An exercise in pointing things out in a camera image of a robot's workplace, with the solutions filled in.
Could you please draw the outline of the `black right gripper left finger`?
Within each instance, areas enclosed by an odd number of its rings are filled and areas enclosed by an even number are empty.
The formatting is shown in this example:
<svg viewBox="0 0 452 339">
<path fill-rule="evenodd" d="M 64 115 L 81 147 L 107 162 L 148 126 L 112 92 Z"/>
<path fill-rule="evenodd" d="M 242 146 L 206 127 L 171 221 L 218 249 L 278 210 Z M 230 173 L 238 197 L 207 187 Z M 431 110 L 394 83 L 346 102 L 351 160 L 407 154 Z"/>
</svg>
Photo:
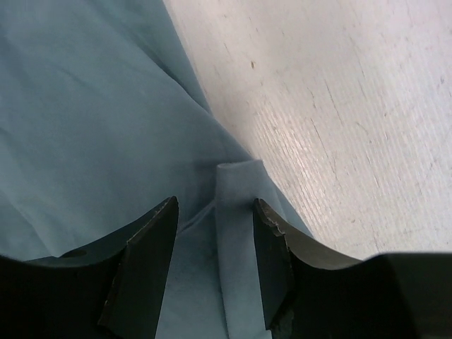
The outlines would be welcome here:
<svg viewBox="0 0 452 339">
<path fill-rule="evenodd" d="M 60 257 L 1 257 L 2 338 L 154 338 L 177 233 L 170 197 Z"/>
</svg>

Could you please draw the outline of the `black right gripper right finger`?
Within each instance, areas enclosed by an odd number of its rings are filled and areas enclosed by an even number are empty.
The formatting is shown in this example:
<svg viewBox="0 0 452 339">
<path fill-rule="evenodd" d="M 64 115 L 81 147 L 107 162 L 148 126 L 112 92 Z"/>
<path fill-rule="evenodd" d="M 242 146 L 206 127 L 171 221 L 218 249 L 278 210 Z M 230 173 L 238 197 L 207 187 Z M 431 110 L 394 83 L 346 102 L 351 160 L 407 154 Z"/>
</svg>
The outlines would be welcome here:
<svg viewBox="0 0 452 339">
<path fill-rule="evenodd" d="M 451 255 L 359 260 L 253 207 L 266 328 L 274 338 L 450 338 Z"/>
</svg>

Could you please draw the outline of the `blue t shirt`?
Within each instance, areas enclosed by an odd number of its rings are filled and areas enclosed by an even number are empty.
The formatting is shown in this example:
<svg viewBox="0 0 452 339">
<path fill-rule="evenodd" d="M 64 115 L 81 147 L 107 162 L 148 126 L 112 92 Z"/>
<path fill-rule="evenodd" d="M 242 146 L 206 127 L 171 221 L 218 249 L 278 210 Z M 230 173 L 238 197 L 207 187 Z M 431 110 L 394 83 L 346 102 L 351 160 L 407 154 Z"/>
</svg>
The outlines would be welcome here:
<svg viewBox="0 0 452 339">
<path fill-rule="evenodd" d="M 59 256 L 169 196 L 159 338 L 269 338 L 252 205 L 305 224 L 213 117 L 161 1 L 1 2 L 1 253 Z"/>
</svg>

